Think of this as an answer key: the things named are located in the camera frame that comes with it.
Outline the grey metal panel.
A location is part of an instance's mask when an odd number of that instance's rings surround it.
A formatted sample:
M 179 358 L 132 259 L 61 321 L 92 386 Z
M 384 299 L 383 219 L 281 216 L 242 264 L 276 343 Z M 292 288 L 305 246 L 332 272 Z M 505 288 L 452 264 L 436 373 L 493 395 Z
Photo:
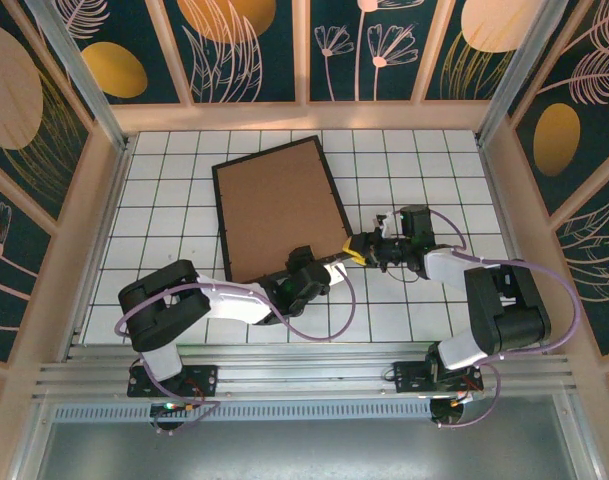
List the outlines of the grey metal panel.
M 39 480 L 577 480 L 556 429 L 423 421 L 57 424 Z

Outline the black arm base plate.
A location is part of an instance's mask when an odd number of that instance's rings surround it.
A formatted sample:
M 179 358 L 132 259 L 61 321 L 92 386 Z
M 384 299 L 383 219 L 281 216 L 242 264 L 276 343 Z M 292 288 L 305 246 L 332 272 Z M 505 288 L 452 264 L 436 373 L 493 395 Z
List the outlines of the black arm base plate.
M 397 393 L 457 393 L 483 391 L 481 373 L 473 367 L 448 370 L 438 363 L 400 361 L 393 364 Z
M 215 365 L 184 366 L 179 374 L 159 383 L 175 395 L 201 399 L 214 397 L 218 383 L 218 367 Z M 132 366 L 129 370 L 126 395 L 129 398 L 158 398 L 165 393 L 152 382 L 145 368 Z

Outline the small circuit board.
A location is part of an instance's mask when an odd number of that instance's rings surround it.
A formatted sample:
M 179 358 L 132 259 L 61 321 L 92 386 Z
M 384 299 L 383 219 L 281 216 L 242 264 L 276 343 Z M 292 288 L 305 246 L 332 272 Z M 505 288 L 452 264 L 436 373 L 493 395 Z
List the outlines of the small circuit board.
M 195 410 L 195 403 L 162 402 L 153 403 L 149 409 L 151 419 L 158 417 L 187 418 Z
M 457 429 L 475 425 L 485 418 L 485 414 L 469 421 L 462 417 L 468 397 L 433 398 L 429 402 L 430 420 L 441 429 Z

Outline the aluminium rail beam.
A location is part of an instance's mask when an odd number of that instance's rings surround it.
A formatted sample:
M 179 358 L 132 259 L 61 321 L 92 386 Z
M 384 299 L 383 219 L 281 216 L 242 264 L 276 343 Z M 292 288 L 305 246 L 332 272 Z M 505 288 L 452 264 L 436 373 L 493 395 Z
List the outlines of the aluminium rail beam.
M 221 401 L 356 399 L 392 396 L 383 375 L 396 361 L 419 361 L 425 342 L 283 343 L 182 345 L 187 365 L 218 368 L 216 397 Z M 63 363 L 40 366 L 34 399 L 91 402 L 122 400 L 128 368 L 135 358 L 127 345 L 82 345 Z M 529 355 L 495 362 L 483 382 L 503 396 L 547 395 L 576 391 L 570 363 L 563 355 Z

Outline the aluminium corner post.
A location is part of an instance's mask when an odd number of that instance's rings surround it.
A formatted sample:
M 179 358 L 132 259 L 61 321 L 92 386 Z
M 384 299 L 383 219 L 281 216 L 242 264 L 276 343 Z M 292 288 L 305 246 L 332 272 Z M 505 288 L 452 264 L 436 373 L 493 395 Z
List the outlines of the aluminium corner post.
M 108 0 L 23 1 L 111 143 L 119 152 L 124 151 L 126 135 L 76 43 L 99 32 L 110 17 Z
M 524 40 L 513 55 L 490 101 L 487 113 L 476 133 L 477 145 L 484 149 L 505 118 L 517 93 L 525 83 L 555 28 L 560 23 L 569 0 L 543 0 Z

